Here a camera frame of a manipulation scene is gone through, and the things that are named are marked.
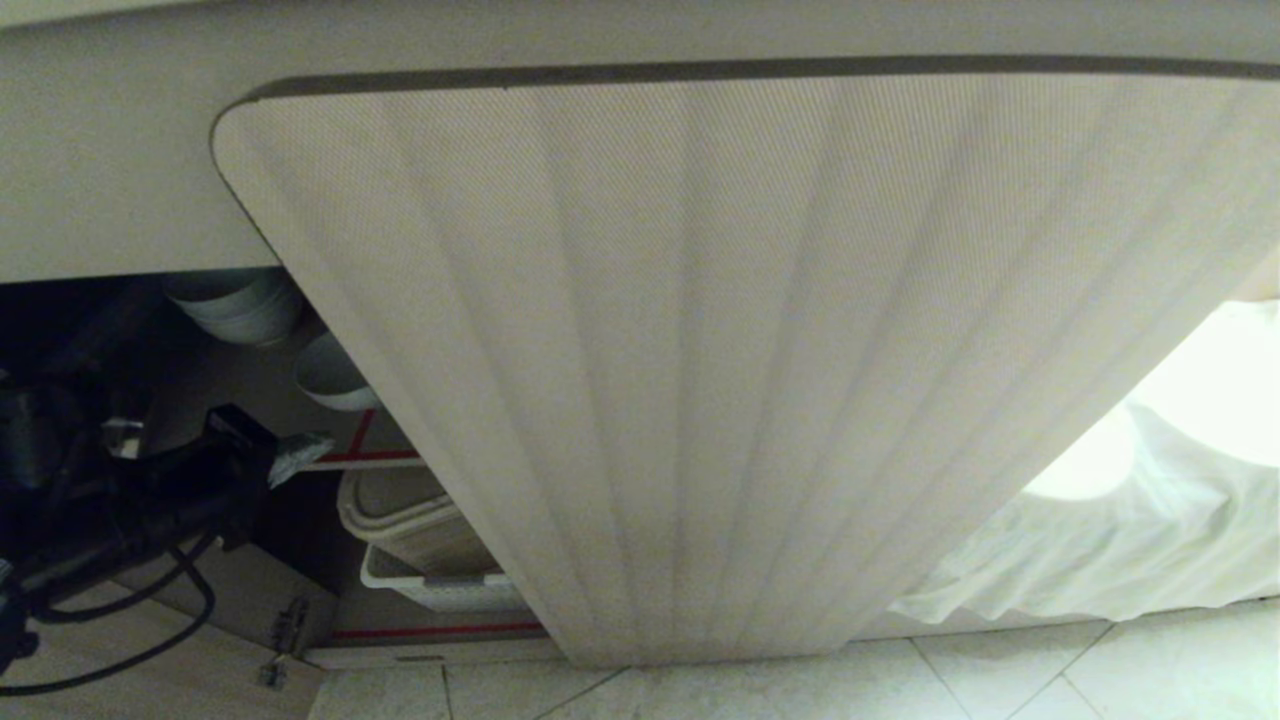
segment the white cloth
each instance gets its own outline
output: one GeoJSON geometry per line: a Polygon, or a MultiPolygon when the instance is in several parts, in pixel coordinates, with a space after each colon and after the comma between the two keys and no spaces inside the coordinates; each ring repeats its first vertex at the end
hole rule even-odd
{"type": "MultiPolygon", "coordinates": [[[[1265,322],[1242,324],[1239,307],[1217,320],[1274,333],[1275,304],[1260,305],[1272,309],[1257,315],[1265,322]]],[[[1253,402],[1275,402],[1275,378],[1257,379],[1253,402]]],[[[1120,487],[1083,501],[1019,495],[890,609],[925,623],[959,607],[987,619],[1019,610],[1126,620],[1276,593],[1280,471],[1194,439],[1140,396],[1112,411],[1134,432],[1134,465],[1120,487]]]]}

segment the beige fabric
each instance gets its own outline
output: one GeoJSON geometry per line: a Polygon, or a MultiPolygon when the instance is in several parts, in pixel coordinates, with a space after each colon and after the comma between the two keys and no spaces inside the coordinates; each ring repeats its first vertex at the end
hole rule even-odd
{"type": "Polygon", "coordinates": [[[585,664],[832,650],[1280,233],[1280,86],[268,99],[230,187],[585,664]]]}

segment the tile floor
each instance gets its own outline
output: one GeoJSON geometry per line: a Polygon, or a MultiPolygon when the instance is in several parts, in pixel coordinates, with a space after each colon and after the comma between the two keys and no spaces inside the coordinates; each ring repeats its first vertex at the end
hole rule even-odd
{"type": "Polygon", "coordinates": [[[1274,598],[740,665],[330,673],[311,720],[1280,720],[1277,687],[1274,598]]]}

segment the plastic basket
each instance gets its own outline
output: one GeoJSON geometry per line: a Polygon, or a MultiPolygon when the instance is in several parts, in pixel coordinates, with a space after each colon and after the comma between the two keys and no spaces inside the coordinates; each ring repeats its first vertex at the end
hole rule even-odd
{"type": "Polygon", "coordinates": [[[498,562],[428,468],[349,470],[338,516],[357,538],[428,577],[471,577],[498,562]]]}
{"type": "Polygon", "coordinates": [[[499,612],[529,609],[515,583],[504,574],[425,578],[375,546],[369,546],[365,552],[360,580],[365,587],[393,589],[436,612],[499,612]]]}

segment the white bowl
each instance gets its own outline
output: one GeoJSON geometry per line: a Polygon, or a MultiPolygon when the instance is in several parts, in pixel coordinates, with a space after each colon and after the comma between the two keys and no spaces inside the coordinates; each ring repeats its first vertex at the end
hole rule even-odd
{"type": "Polygon", "coordinates": [[[178,273],[164,279],[165,296],[195,320],[224,322],[247,315],[291,284],[280,268],[178,273]]]}
{"type": "Polygon", "coordinates": [[[285,282],[248,313],[219,320],[192,319],[218,340],[234,345],[271,345],[289,337],[302,305],[302,293],[292,282],[285,282]]]}
{"type": "Polygon", "coordinates": [[[315,338],[302,350],[293,365],[293,380],[325,407],[356,411],[383,406],[333,333],[315,338]]]}

